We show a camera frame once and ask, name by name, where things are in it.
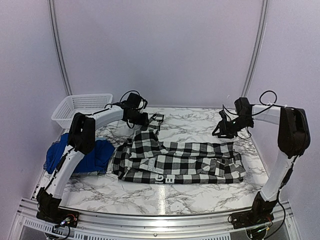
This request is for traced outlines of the black white checkered cloth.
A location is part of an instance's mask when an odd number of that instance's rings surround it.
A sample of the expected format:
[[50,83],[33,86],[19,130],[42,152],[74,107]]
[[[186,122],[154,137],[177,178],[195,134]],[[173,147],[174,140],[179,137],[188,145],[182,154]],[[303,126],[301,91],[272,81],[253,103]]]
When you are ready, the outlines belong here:
[[233,142],[160,141],[159,132],[137,130],[116,149],[111,172],[141,184],[233,184],[247,175]]

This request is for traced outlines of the blue pleated skirt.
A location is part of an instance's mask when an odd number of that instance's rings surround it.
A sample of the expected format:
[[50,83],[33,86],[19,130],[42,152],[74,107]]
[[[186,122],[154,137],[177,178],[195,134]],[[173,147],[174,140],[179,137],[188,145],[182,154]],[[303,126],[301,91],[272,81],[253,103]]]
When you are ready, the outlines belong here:
[[[68,133],[61,135],[59,141],[54,142],[46,153],[46,160],[43,169],[52,174],[63,156],[68,142]],[[94,149],[85,155],[73,171],[73,175],[82,175],[95,172],[104,174],[107,171],[115,147],[105,138],[95,140]]]

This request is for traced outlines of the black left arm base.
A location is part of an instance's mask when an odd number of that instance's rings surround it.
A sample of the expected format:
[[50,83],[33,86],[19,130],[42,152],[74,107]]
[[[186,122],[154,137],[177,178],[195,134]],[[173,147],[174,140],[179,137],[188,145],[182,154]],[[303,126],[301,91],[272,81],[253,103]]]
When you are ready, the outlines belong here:
[[78,211],[60,208],[61,199],[54,198],[53,195],[47,193],[44,187],[41,187],[36,196],[37,200],[37,214],[36,217],[40,220],[66,225],[65,219],[69,218],[67,221],[68,225],[72,228],[76,228],[79,221],[80,213]]

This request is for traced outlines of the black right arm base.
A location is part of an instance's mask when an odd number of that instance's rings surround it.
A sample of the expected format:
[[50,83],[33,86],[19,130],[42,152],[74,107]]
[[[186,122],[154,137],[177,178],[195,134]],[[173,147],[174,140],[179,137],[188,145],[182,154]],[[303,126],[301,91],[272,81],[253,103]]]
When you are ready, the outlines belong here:
[[273,201],[264,200],[259,191],[255,196],[251,209],[234,212],[228,217],[228,222],[234,229],[252,227],[274,220],[273,209],[277,205],[279,197],[276,194]]

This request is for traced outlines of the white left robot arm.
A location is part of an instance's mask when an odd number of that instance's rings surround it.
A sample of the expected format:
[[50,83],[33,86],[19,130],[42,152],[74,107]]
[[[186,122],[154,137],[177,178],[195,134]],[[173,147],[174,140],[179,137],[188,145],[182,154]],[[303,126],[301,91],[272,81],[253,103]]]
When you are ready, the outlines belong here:
[[91,114],[76,113],[69,132],[47,151],[45,170],[50,178],[37,191],[36,200],[59,202],[72,174],[99,172],[108,166],[115,147],[108,140],[96,139],[96,130],[117,121],[146,127],[153,119],[139,107],[121,104]]

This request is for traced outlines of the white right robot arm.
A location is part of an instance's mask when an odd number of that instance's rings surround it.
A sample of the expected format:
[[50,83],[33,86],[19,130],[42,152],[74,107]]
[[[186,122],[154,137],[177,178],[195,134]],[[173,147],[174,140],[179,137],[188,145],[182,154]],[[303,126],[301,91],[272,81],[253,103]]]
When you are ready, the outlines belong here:
[[275,104],[250,104],[245,97],[237,99],[235,106],[235,113],[226,108],[219,111],[221,120],[212,134],[218,138],[233,139],[241,130],[253,128],[254,121],[278,126],[277,160],[267,182],[257,194],[262,203],[276,202],[280,190],[291,177],[295,161],[311,143],[306,112],[302,108]]

